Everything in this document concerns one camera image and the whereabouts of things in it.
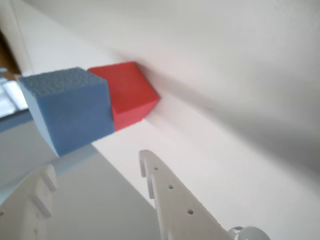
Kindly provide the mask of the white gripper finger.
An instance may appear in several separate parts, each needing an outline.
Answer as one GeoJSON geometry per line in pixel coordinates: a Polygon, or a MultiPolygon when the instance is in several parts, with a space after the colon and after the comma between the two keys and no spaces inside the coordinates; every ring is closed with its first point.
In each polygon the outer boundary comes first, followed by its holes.
{"type": "Polygon", "coordinates": [[[2,240],[47,240],[57,178],[53,165],[27,175],[0,205],[2,240]]]}
{"type": "Polygon", "coordinates": [[[154,200],[163,240],[230,240],[218,223],[172,170],[152,151],[141,150],[139,163],[154,200]]]}

